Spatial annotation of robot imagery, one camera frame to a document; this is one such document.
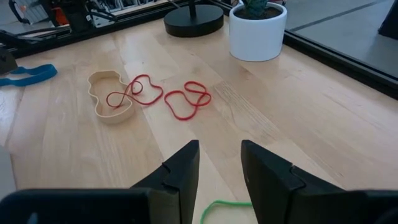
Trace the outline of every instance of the potted plant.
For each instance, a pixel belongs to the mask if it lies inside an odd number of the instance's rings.
[[[229,51],[245,61],[275,58],[282,50],[287,10],[268,0],[242,0],[229,12]]]

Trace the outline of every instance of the red rubber band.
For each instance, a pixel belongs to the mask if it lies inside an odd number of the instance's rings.
[[[139,81],[137,81],[137,79],[139,79],[139,78],[141,78],[141,77],[147,77],[148,80],[149,80],[149,84],[151,85],[151,87],[160,89],[160,94],[159,94],[155,99],[153,99],[152,101],[147,102],[147,103],[141,102],[141,101],[139,101],[139,100],[137,100],[137,99],[135,99],[135,98],[133,97],[133,96],[135,96],[135,95],[140,94],[140,93],[143,91],[143,89],[144,89],[144,86],[142,85],[142,83],[139,82]],[[140,84],[140,86],[141,86],[141,89],[140,89],[139,91],[137,91],[137,92],[134,92],[134,88],[133,88],[133,86],[134,86],[135,83],[138,83],[138,84]],[[191,88],[188,87],[189,85],[200,86],[200,87],[202,87],[204,90],[203,90],[203,91],[200,91],[200,90],[193,90],[193,89],[191,89]],[[205,87],[203,84],[201,84],[201,83],[198,83],[198,82],[195,82],[195,81],[188,81],[188,82],[186,82],[186,83],[184,84],[184,89],[185,89],[186,91],[190,92],[190,93],[198,93],[198,94],[201,94],[201,95],[199,96],[199,98],[197,99],[197,102],[196,102],[196,103],[191,102],[191,101],[188,99],[188,97],[186,96],[186,94],[185,94],[183,91],[181,91],[181,90],[173,90],[173,91],[170,91],[170,92],[168,92],[168,93],[166,93],[166,94],[164,95],[164,102],[166,103],[167,106],[169,106],[169,108],[170,108],[170,110],[172,111],[174,117],[177,118],[177,119],[179,119],[180,121],[187,121],[187,120],[193,118],[193,117],[196,115],[196,113],[197,113],[199,107],[201,107],[201,106],[206,106],[206,105],[208,105],[208,104],[210,103],[210,101],[211,101],[211,95],[210,95],[210,93],[207,92],[206,87]],[[193,113],[192,113],[191,115],[186,116],[186,117],[181,117],[181,116],[178,116],[177,114],[175,114],[175,111],[174,111],[173,107],[172,107],[172,106],[170,105],[170,103],[167,101],[167,97],[169,97],[169,96],[171,96],[171,95],[173,95],[173,94],[177,94],[177,93],[182,94],[182,95],[184,96],[185,100],[186,100],[190,105],[192,105],[192,106],[195,107],[195,108],[193,109]],[[118,105],[111,105],[111,104],[109,103],[109,97],[110,97],[111,95],[113,95],[113,94],[120,94],[120,95],[123,95],[123,97],[122,97],[122,99],[121,99],[121,101],[120,101],[120,103],[119,103]],[[141,75],[138,75],[136,78],[134,78],[134,79],[128,84],[128,86],[126,87],[126,89],[124,90],[124,92],[113,91],[113,92],[111,92],[110,94],[108,94],[108,95],[106,96],[106,104],[108,104],[108,106],[110,106],[110,107],[112,107],[112,108],[115,108],[115,109],[116,109],[116,108],[119,108],[120,106],[122,106],[122,103],[123,103],[123,100],[124,100],[124,97],[125,97],[125,96],[130,97],[130,98],[133,99],[135,102],[137,102],[137,103],[139,103],[139,104],[141,104],[141,105],[151,105],[151,104],[154,104],[157,100],[159,100],[159,99],[163,96],[163,88],[162,88],[161,86],[152,84],[152,82],[150,81],[150,76],[149,76],[149,75],[147,75],[147,74],[141,74]],[[203,102],[203,103],[201,103],[201,100],[202,100],[205,96],[208,96],[208,100],[205,101],[205,102]]]
[[[142,85],[142,83],[139,82],[139,81],[137,81],[137,79],[139,79],[139,78],[141,78],[141,77],[147,77],[148,80],[149,80],[149,84],[150,84],[152,87],[157,88],[157,89],[160,89],[160,94],[159,94],[155,99],[153,99],[152,101],[147,102],[147,103],[141,102],[141,101],[135,99],[134,97],[132,97],[132,96],[134,96],[134,95],[140,94],[140,93],[143,91],[143,89],[144,89],[144,86]],[[139,83],[140,86],[141,86],[141,89],[140,89],[139,91],[137,91],[137,92],[134,92],[134,89],[133,89],[133,86],[134,86],[135,83]],[[109,97],[110,97],[111,95],[113,95],[113,94],[121,94],[121,95],[123,95],[123,97],[122,97],[122,99],[121,99],[121,101],[120,101],[120,103],[119,103],[118,105],[111,105],[111,104],[109,103]],[[118,92],[118,91],[113,91],[113,92],[111,92],[110,94],[108,94],[108,95],[106,96],[106,104],[108,104],[108,106],[110,106],[110,107],[112,107],[112,108],[115,108],[115,109],[116,109],[116,108],[119,108],[119,107],[122,105],[125,96],[130,97],[131,99],[133,99],[134,101],[136,101],[137,103],[139,103],[139,104],[141,104],[141,105],[146,105],[146,106],[147,106],[147,105],[154,104],[158,99],[160,99],[160,98],[163,96],[163,88],[162,88],[161,86],[152,84],[152,82],[150,81],[150,76],[149,76],[149,75],[147,75],[147,74],[141,74],[141,75],[138,75],[136,78],[134,78],[134,79],[128,84],[128,86],[126,87],[126,89],[124,90],[123,93],[122,93],[122,92]]]
[[[200,86],[200,87],[202,87],[202,88],[204,89],[204,91],[192,90],[191,88],[188,87],[188,85],[197,85],[197,86]],[[186,94],[185,94],[183,91],[181,91],[181,90],[173,90],[173,91],[170,91],[170,92],[168,92],[168,93],[166,93],[166,94],[164,95],[164,102],[166,103],[167,106],[169,106],[169,108],[170,108],[170,110],[172,111],[174,117],[177,118],[177,119],[179,119],[180,121],[187,121],[187,120],[193,118],[193,117],[196,115],[196,113],[197,113],[199,107],[208,105],[208,104],[210,103],[210,101],[211,101],[211,95],[210,95],[210,93],[207,92],[206,87],[205,87],[204,85],[202,85],[201,83],[198,83],[198,82],[195,82],[195,81],[186,82],[186,83],[184,84],[184,89],[187,90],[188,92],[191,92],[191,93],[199,93],[199,94],[201,94],[201,95],[199,96],[199,98],[198,98],[198,100],[197,100],[196,103],[191,102],[191,101],[187,98]],[[190,105],[192,105],[192,106],[195,107],[195,108],[193,109],[193,112],[192,112],[191,115],[186,116],[186,117],[181,117],[181,116],[177,115],[177,114],[175,113],[173,107],[172,107],[172,106],[170,105],[170,103],[167,101],[167,97],[169,97],[169,96],[171,96],[171,95],[173,95],[173,94],[177,94],[177,93],[182,94],[182,95],[184,96],[185,100],[186,100]],[[202,100],[205,96],[209,96],[209,97],[208,97],[208,100],[205,101],[205,102],[203,102],[203,103],[200,103],[201,100]]]

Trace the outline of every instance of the orange object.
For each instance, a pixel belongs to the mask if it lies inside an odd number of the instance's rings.
[[[68,19],[65,17],[60,7],[53,8],[52,10],[55,11],[55,19],[60,25],[69,24]]]

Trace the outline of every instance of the black cable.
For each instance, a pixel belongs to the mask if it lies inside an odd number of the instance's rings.
[[[173,2],[173,0],[168,0],[169,3],[173,4],[177,9],[181,8],[178,4],[176,4],[175,2]]]
[[[44,28],[44,29],[38,29],[38,30],[32,30],[32,31],[28,31],[28,32],[23,32],[23,33],[16,34],[16,35],[22,36],[22,35],[36,34],[36,33],[39,33],[39,32],[58,31],[58,30],[66,30],[66,29],[69,29],[69,27],[51,27],[51,28]]]
[[[101,18],[103,18],[103,19],[107,19],[107,20],[113,21],[113,22],[118,21],[118,17],[115,16],[115,15],[113,15],[112,13],[109,13],[109,12],[102,12],[102,13],[103,13],[103,14],[101,14],[101,13],[99,13],[99,12],[90,12],[90,14],[91,14],[92,16],[98,16],[98,17],[101,17]]]
[[[19,13],[17,12],[17,9],[15,7],[17,3],[14,0],[9,0],[8,1],[8,5],[12,11],[12,13],[14,13],[14,15],[17,17],[18,21],[21,23],[26,23],[26,24],[30,24],[29,20],[26,18],[22,18]]]

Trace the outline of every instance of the black lamp base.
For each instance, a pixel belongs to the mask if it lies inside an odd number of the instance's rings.
[[[196,5],[196,16],[191,17],[188,6],[169,12],[164,17],[166,32],[176,37],[199,37],[210,34],[224,25],[220,7]]]

